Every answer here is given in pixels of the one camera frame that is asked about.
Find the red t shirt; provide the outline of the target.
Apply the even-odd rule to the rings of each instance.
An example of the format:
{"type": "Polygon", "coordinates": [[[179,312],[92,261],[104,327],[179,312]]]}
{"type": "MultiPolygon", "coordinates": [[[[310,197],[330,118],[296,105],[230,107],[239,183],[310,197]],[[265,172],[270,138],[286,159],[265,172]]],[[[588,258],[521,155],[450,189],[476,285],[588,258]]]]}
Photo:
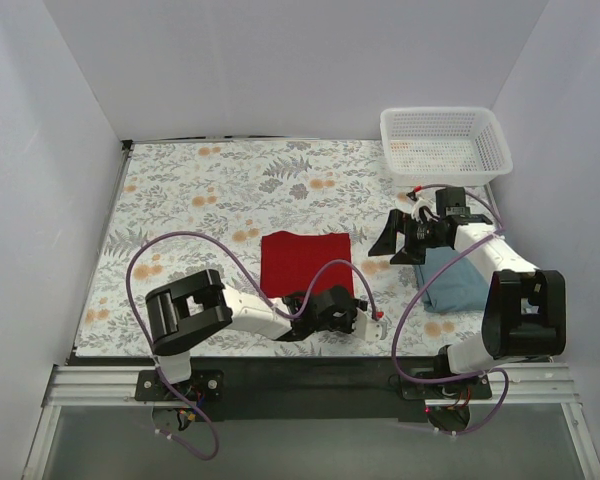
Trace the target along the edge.
{"type": "Polygon", "coordinates": [[[261,240],[260,288],[269,297],[306,291],[329,261],[351,261],[348,233],[298,235],[278,231],[261,240]]]}

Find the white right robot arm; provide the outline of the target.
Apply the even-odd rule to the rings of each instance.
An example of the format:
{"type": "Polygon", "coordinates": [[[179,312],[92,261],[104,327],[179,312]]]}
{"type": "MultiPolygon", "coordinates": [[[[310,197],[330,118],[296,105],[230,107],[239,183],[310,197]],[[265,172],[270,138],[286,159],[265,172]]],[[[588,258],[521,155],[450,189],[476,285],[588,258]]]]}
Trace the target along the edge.
{"type": "Polygon", "coordinates": [[[507,362],[561,354],[566,346],[566,280],[556,270],[542,270],[513,250],[503,236],[496,213],[471,211],[470,192],[462,187],[434,185],[435,203],[408,196],[411,211],[393,209],[368,254],[388,256],[393,265],[422,266],[429,251],[449,247],[456,255],[419,288],[418,302],[449,269],[468,260],[488,282],[481,330],[443,347],[433,358],[433,373],[417,377],[403,370],[403,379],[433,384],[444,397],[455,397],[469,379],[495,371],[507,362]]]}

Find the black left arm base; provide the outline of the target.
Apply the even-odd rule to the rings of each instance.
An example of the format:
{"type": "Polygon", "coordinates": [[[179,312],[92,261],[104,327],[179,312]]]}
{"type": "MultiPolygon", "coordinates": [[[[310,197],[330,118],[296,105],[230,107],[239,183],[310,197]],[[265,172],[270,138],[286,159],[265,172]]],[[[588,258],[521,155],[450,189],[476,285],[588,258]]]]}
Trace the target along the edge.
{"type": "MultiPolygon", "coordinates": [[[[224,373],[221,370],[193,370],[188,380],[172,387],[189,400],[220,401],[223,394],[224,373]]],[[[136,382],[136,401],[174,401],[176,397],[162,382],[155,370],[143,370],[136,382]]]]}

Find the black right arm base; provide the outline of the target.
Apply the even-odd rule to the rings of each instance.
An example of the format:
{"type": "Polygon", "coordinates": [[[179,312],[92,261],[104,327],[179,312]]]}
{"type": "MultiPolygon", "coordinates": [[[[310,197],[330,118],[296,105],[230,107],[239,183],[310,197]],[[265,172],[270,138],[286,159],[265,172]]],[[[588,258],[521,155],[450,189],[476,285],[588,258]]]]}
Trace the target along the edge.
{"type": "Polygon", "coordinates": [[[413,382],[399,377],[398,389],[406,400],[486,400],[492,397],[492,390],[487,379],[480,377],[454,382],[441,383],[440,378],[451,376],[444,367],[437,366],[433,357],[404,358],[401,369],[411,377],[418,379],[435,379],[432,384],[413,382]]]}

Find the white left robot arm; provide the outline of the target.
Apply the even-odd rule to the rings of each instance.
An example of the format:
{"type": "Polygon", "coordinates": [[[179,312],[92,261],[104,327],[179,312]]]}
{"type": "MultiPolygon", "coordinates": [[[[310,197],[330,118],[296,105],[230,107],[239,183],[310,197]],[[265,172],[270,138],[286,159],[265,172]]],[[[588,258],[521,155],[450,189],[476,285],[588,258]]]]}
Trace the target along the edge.
{"type": "Polygon", "coordinates": [[[190,351],[225,328],[279,342],[299,342],[324,331],[365,341],[384,336],[369,303],[339,285],[318,294],[299,291],[264,300],[224,285],[218,271],[204,270],[151,291],[145,305],[151,348],[162,371],[158,387],[173,400],[192,390],[190,351]]]}

